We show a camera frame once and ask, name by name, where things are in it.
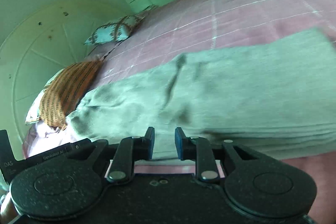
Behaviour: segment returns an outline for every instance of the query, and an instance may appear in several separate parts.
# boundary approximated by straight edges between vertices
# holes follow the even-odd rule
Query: gray towel
[[[174,159],[174,128],[232,139],[278,159],[336,149],[336,54],[318,29],[268,45],[186,53],[88,92],[67,117],[76,138],[156,130],[154,159]]]

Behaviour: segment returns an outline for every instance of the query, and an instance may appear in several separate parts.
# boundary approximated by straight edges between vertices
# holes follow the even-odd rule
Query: headboard
[[[24,20],[0,47],[0,129],[6,129],[17,160],[30,126],[27,111],[45,83],[91,51],[83,43],[102,23],[123,16],[97,0],[65,0]]]

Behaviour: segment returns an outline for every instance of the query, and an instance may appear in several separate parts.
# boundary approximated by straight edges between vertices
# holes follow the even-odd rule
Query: patterned pillow
[[[26,116],[26,121],[25,121],[26,123],[36,123],[36,122],[41,120],[41,115],[40,115],[40,110],[39,110],[41,99],[42,99],[44,93],[46,92],[46,90],[48,89],[48,87],[51,85],[51,82],[53,80],[55,80],[56,76],[59,75],[62,72],[62,70],[60,70],[58,73],[56,73],[44,85],[44,88],[41,90],[41,92],[38,94],[38,96],[34,100],[33,104],[31,105],[31,107],[29,108],[28,114]]]
[[[104,44],[120,42],[130,37],[134,28],[142,20],[138,16],[126,16],[106,22],[94,31],[84,44]]]
[[[76,63],[65,68],[40,102],[42,120],[51,127],[66,127],[66,116],[76,109],[95,78],[102,61]]]

